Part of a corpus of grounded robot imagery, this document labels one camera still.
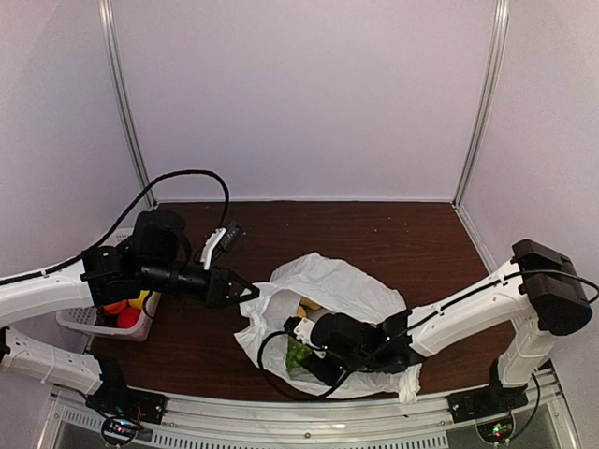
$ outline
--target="metal pole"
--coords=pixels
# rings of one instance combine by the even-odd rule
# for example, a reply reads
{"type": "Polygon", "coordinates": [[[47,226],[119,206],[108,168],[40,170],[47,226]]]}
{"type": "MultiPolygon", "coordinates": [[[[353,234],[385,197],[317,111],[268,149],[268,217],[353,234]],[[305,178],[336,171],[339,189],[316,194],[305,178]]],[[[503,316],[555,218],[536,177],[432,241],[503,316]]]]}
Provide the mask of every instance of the metal pole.
{"type": "Polygon", "coordinates": [[[483,92],[480,96],[478,112],[475,119],[475,127],[470,138],[470,146],[466,162],[461,171],[460,182],[454,196],[453,206],[459,209],[466,194],[468,184],[472,178],[475,168],[476,157],[485,134],[487,121],[489,120],[490,105],[497,85],[497,79],[504,58],[505,40],[507,38],[507,25],[509,21],[509,0],[497,0],[495,8],[495,22],[490,40],[489,60],[487,61],[487,72],[483,84],[483,92]]]}
{"type": "MultiPolygon", "coordinates": [[[[109,57],[110,72],[114,85],[114,93],[116,95],[117,107],[123,124],[124,137],[127,142],[127,147],[131,153],[131,160],[138,177],[139,185],[145,188],[150,183],[148,170],[143,162],[141,149],[139,148],[138,135],[131,114],[131,107],[127,98],[127,92],[124,87],[123,68],[121,66],[121,57],[119,55],[119,47],[114,28],[114,19],[112,16],[112,1],[99,0],[100,18],[102,21],[102,31],[106,40],[106,49],[109,57]]],[[[149,191],[145,196],[145,202],[148,208],[156,205],[156,199],[152,191],[149,191]]]]}

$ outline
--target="metal vent grate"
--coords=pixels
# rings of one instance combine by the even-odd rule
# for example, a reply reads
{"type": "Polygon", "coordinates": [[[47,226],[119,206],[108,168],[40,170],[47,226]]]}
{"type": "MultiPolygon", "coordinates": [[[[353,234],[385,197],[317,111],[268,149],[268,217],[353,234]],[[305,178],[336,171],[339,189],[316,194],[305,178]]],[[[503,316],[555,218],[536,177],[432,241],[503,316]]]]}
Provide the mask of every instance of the metal vent grate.
{"type": "Polygon", "coordinates": [[[63,413],[63,421],[74,424],[79,427],[86,427],[91,430],[99,430],[102,426],[102,419],[79,410],[65,409],[63,413]]]}
{"type": "MultiPolygon", "coordinates": [[[[174,432],[157,429],[153,432],[152,443],[156,447],[167,449],[283,449],[292,447],[309,448],[310,444],[282,445],[255,443],[247,445],[243,443],[217,442],[209,439],[176,434],[174,432]]],[[[447,436],[444,432],[402,438],[394,442],[379,442],[364,445],[340,445],[340,444],[318,444],[319,449],[447,449],[447,436]]]]}

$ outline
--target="green vegetable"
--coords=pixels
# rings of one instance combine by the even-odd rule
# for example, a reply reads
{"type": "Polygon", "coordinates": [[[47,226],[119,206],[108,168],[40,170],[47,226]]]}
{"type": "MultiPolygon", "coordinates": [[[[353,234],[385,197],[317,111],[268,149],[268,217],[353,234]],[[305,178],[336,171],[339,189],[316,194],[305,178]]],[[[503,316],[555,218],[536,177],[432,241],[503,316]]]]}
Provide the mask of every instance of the green vegetable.
{"type": "Polygon", "coordinates": [[[312,349],[289,337],[287,343],[287,358],[285,361],[287,372],[291,374],[293,369],[300,368],[310,355],[312,355],[312,349]]]}

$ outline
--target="metal frame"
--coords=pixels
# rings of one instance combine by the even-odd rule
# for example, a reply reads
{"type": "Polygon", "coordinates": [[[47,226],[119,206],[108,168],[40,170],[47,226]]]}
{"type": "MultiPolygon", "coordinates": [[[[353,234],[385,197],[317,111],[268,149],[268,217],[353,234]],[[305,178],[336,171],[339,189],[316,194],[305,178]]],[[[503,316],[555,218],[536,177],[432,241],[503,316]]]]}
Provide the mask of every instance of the metal frame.
{"type": "MultiPolygon", "coordinates": [[[[578,449],[577,434],[552,369],[537,374],[541,404],[551,411],[551,424],[562,449],[578,449]]],[[[472,421],[453,424],[446,395],[424,395],[418,403],[401,405],[396,399],[335,401],[324,403],[248,402],[166,394],[162,426],[144,425],[151,431],[140,443],[152,447],[254,447],[260,449],[323,447],[394,447],[390,442],[441,438],[451,428],[468,427],[472,421]]],[[[527,390],[531,409],[536,386],[527,390]]],[[[51,449],[64,422],[98,431],[102,419],[85,408],[73,391],[55,387],[40,449],[51,449]]]]}
{"type": "MultiPolygon", "coordinates": [[[[138,177],[139,185],[142,188],[145,188],[150,183],[150,178],[143,161],[141,149],[139,148],[138,134],[133,122],[133,115],[131,114],[127,92],[124,87],[123,67],[121,65],[121,56],[119,54],[119,46],[114,28],[114,18],[112,15],[112,1],[99,0],[99,6],[102,31],[104,33],[104,39],[106,40],[110,72],[112,75],[117,107],[123,124],[124,136],[129,152],[131,153],[131,160],[133,161],[133,167],[138,177]]],[[[148,208],[152,208],[156,205],[156,199],[154,198],[152,191],[149,191],[146,194],[145,201],[148,208]]]]}
{"type": "Polygon", "coordinates": [[[487,61],[487,72],[483,84],[483,92],[480,96],[478,112],[476,113],[475,127],[470,138],[470,145],[466,161],[460,175],[458,189],[452,204],[459,209],[464,199],[466,190],[472,178],[475,168],[476,157],[485,134],[485,128],[489,120],[490,105],[497,85],[497,79],[504,58],[505,40],[507,38],[507,25],[509,22],[509,0],[497,0],[495,8],[495,21],[490,39],[489,60],[487,61]]]}

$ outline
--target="yellow fruit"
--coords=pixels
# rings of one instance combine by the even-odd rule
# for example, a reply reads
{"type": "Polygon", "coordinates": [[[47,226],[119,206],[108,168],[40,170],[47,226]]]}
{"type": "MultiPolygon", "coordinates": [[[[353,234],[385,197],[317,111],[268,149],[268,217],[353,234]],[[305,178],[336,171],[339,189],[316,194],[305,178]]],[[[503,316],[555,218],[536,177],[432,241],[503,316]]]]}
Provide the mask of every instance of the yellow fruit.
{"type": "Polygon", "coordinates": [[[307,297],[301,297],[301,301],[299,302],[299,304],[308,309],[309,311],[317,311],[318,309],[322,309],[322,306],[319,306],[307,297]]]}
{"type": "Polygon", "coordinates": [[[137,299],[129,299],[129,306],[133,307],[134,309],[141,310],[141,307],[143,306],[143,300],[147,295],[148,291],[142,290],[137,299]]]}
{"type": "Polygon", "coordinates": [[[296,316],[298,316],[299,318],[308,318],[308,314],[301,306],[298,307],[298,311],[296,311],[296,316]]]}

